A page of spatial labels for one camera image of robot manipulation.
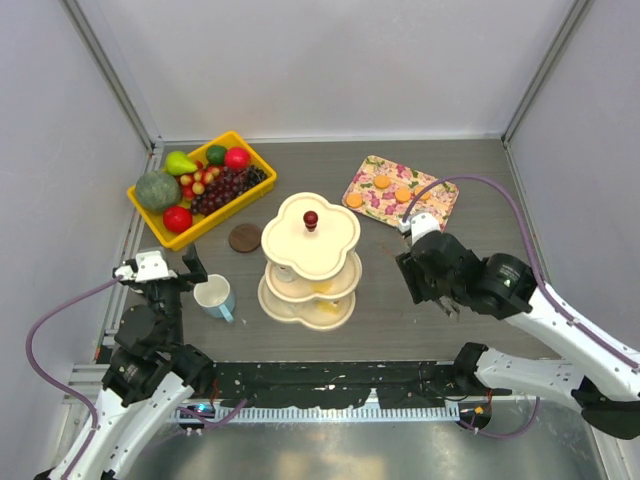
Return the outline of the yellow dome cake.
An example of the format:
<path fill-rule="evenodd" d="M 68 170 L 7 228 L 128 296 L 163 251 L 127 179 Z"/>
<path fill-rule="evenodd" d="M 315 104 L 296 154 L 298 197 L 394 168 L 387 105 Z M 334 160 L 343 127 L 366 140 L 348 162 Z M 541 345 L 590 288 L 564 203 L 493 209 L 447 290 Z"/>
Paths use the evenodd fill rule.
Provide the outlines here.
<path fill-rule="evenodd" d="M 332 291 L 332 288 L 333 288 L 332 281 L 314 282 L 312 284 L 313 291 L 320 294 L 328 294 Z"/>

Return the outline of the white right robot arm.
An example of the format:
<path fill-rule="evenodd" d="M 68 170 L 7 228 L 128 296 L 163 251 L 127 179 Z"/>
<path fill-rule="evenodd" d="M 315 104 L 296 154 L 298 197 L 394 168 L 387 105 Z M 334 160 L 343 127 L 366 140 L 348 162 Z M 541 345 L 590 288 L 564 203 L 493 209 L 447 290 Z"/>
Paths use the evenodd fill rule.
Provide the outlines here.
<path fill-rule="evenodd" d="M 468 342 L 452 370 L 465 394 L 480 388 L 542 397 L 622 440 L 639 436 L 639 353 L 568 305 L 518 258 L 479 259 L 453 235 L 432 231 L 396 256 L 415 303 L 447 299 L 519 328 L 560 355 L 515 357 Z"/>

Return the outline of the cream three-tier cake stand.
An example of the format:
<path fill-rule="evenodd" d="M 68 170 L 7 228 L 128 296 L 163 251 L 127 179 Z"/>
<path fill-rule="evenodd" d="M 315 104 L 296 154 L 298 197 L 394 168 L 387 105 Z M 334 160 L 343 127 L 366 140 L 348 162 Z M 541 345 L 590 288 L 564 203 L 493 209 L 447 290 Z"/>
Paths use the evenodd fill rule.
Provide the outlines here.
<path fill-rule="evenodd" d="M 257 297 L 262 310 L 281 323 L 298 323 L 315 331 L 339 328 L 351 317 L 363 268 L 356 246 L 361 234 L 356 216 L 323 196 L 300 192 L 286 198 L 261 234 L 267 260 Z M 295 272 L 290 283 L 278 281 L 276 265 Z M 316 293 L 314 282 L 332 281 L 328 294 Z M 341 305 L 337 316 L 315 308 L 320 300 Z"/>

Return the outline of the yellow swiss roll cake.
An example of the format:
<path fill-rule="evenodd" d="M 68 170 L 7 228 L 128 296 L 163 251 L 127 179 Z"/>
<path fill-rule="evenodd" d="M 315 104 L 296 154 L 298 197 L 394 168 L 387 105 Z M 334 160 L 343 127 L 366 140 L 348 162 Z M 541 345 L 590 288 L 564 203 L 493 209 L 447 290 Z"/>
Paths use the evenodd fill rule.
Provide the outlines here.
<path fill-rule="evenodd" d="M 340 314 L 341 305 L 338 300 L 336 301 L 325 301 L 320 300 L 315 303 L 315 308 L 318 312 L 323 315 L 331 315 L 337 316 Z"/>

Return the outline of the metal serving tongs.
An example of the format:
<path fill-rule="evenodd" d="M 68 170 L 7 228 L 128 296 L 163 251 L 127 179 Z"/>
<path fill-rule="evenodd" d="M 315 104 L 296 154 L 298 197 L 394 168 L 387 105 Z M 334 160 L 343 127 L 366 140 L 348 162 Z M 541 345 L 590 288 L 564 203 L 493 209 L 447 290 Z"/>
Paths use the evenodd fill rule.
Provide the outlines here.
<path fill-rule="evenodd" d="M 438 304 L 449 320 L 455 323 L 460 322 L 460 306 L 455 301 L 447 297 L 441 297 L 438 300 Z"/>

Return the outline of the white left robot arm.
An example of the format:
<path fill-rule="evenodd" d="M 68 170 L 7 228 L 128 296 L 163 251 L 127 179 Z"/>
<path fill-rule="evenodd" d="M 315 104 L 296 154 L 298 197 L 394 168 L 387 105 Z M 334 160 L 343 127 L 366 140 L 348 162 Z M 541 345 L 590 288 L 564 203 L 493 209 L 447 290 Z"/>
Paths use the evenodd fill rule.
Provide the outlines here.
<path fill-rule="evenodd" d="M 190 398 L 208 395 L 212 360 L 185 343 L 181 296 L 208 273 L 194 245 L 182 257 L 187 272 L 169 268 L 163 250 L 146 250 L 114 269 L 113 280 L 144 301 L 124 310 L 96 400 L 62 386 L 89 410 L 65 457 L 42 479 L 122 479 L 162 423 Z"/>

